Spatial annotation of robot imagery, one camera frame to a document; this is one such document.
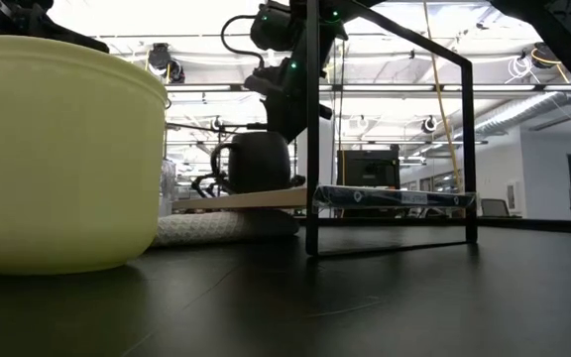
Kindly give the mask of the yellow mug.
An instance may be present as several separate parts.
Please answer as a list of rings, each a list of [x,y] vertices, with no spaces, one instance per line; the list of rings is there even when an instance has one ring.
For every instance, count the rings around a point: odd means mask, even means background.
[[[0,274],[100,271],[145,252],[167,101],[123,59],[0,36]]]

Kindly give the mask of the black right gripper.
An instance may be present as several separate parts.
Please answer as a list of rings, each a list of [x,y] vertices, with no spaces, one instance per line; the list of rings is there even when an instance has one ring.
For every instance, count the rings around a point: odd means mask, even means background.
[[[264,96],[270,131],[288,143],[307,128],[307,49],[295,47],[278,66],[257,67],[244,86]]]

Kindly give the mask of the black perforated computer case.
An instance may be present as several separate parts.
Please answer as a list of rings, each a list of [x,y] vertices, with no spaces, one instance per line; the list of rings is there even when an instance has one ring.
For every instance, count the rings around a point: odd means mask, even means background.
[[[338,150],[338,185],[400,188],[400,147],[385,150]]]

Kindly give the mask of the black table frame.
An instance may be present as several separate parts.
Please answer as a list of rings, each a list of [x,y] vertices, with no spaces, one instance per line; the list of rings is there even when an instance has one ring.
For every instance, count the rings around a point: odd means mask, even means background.
[[[454,227],[465,226],[464,218],[319,218],[319,227],[369,227],[369,226],[435,226]],[[533,231],[561,232],[571,234],[571,220],[543,220],[522,218],[491,218],[476,219],[478,227],[495,227],[505,229],[520,229]]]

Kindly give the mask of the dark office chair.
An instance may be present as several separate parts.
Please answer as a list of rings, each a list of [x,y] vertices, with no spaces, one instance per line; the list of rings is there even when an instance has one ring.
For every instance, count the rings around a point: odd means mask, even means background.
[[[484,217],[506,218],[511,216],[507,203],[497,198],[482,199],[481,212]]]

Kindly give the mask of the white wall box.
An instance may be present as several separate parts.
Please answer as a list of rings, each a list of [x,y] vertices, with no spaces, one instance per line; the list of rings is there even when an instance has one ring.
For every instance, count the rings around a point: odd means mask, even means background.
[[[521,183],[518,180],[509,181],[506,184],[507,207],[511,213],[523,213],[524,211],[524,194],[522,193]]]

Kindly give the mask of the silver ceiling duct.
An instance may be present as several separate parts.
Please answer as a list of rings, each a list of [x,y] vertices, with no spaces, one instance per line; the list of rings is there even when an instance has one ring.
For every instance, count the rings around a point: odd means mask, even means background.
[[[512,100],[476,118],[477,137],[489,137],[541,114],[571,104],[571,93],[551,91]]]

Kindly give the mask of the white waffle cloth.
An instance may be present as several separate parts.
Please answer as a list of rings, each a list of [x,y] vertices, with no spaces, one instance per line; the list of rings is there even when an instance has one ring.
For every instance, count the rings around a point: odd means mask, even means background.
[[[152,248],[218,244],[296,235],[299,224],[278,209],[174,214],[158,220]]]

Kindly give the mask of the black mug with green inside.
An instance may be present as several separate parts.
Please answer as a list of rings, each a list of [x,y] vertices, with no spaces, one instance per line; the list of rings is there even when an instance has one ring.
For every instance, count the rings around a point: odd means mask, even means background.
[[[293,176],[288,144],[276,132],[247,132],[219,144],[210,155],[212,173],[229,194],[289,189],[306,184]]]

